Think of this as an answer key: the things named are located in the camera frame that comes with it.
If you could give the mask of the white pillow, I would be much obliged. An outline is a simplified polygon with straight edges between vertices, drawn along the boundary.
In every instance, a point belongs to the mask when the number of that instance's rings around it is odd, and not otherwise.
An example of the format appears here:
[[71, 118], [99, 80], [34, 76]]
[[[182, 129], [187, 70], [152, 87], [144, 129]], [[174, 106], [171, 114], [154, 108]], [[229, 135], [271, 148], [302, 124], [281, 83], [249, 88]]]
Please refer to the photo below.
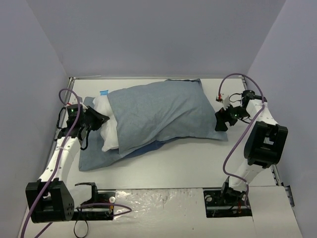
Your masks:
[[113, 110], [108, 100], [108, 96], [97, 96], [93, 100], [94, 109], [109, 117], [109, 120], [105, 122], [101, 127], [101, 137], [104, 140], [102, 151], [114, 150], [119, 148], [118, 137], [117, 137], [117, 121], [114, 116]]

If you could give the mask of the blue patterned pillowcase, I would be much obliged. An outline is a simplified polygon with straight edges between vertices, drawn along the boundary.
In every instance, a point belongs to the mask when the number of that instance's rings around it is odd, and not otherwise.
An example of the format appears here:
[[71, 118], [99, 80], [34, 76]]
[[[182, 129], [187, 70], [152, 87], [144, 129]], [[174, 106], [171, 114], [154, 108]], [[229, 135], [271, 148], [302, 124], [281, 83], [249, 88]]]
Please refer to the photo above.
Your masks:
[[[102, 151], [101, 128], [89, 135], [89, 146], [80, 153], [82, 172], [108, 167], [115, 162], [157, 150], [179, 138], [227, 141], [215, 131], [215, 110], [200, 79], [165, 80], [109, 92], [117, 121], [119, 148]], [[84, 104], [94, 108], [95, 97]]]

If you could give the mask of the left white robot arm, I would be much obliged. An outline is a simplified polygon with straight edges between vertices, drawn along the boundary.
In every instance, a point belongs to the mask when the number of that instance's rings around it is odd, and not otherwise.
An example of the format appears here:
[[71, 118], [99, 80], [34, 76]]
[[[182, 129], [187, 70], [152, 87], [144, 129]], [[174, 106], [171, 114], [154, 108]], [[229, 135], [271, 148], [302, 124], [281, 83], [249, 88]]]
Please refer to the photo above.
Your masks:
[[56, 148], [47, 168], [36, 182], [26, 186], [29, 217], [33, 223], [71, 221], [77, 209], [86, 204], [95, 207], [100, 201], [97, 186], [93, 182], [77, 183], [67, 187], [66, 181], [83, 142], [91, 131], [96, 131], [109, 120], [93, 108], [75, 104], [65, 107], [68, 119], [60, 128]]

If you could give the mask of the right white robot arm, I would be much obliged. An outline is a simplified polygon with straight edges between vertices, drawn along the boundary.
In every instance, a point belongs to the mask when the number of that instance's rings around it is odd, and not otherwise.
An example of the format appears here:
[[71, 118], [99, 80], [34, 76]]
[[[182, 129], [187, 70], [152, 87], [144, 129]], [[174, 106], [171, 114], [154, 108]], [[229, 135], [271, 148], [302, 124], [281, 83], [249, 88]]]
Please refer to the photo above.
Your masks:
[[219, 193], [221, 202], [226, 205], [245, 199], [251, 181], [261, 171], [279, 163], [288, 136], [288, 128], [271, 115], [266, 97], [252, 90], [245, 90], [240, 96], [240, 105], [236, 107], [232, 106], [229, 96], [216, 97], [216, 101], [222, 103], [222, 108], [215, 113], [216, 131], [226, 132], [229, 126], [244, 118], [251, 120], [243, 133], [249, 136], [243, 151], [245, 159], [235, 173], [227, 173]]

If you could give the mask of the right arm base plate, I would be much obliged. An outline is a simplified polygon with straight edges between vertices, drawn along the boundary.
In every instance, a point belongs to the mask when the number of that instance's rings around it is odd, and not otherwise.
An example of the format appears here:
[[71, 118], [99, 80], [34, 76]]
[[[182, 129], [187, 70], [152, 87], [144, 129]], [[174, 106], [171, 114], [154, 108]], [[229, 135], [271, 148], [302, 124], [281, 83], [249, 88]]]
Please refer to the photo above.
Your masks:
[[251, 217], [252, 210], [245, 206], [242, 198], [227, 196], [219, 188], [203, 190], [207, 218]]

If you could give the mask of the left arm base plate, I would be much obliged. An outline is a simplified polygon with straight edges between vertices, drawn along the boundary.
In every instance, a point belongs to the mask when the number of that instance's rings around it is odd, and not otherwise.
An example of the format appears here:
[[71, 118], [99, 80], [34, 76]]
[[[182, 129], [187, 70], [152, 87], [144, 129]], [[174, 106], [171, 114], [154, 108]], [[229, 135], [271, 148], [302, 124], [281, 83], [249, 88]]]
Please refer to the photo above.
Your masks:
[[101, 205], [104, 203], [110, 203], [110, 198], [115, 198], [114, 190], [97, 190], [93, 197], [84, 202], [83, 204], [92, 204], [92, 206], [86, 206], [80, 208], [79, 212], [75, 209], [72, 221], [112, 221], [114, 218], [114, 208], [110, 205]]

